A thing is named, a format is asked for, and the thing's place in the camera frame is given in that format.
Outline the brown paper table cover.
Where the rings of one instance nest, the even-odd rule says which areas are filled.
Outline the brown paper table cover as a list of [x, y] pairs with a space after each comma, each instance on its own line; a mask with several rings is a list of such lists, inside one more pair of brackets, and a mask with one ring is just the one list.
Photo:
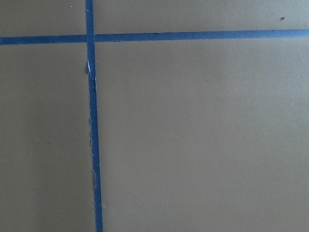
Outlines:
[[306, 0], [3, 0], [3, 232], [306, 232]]

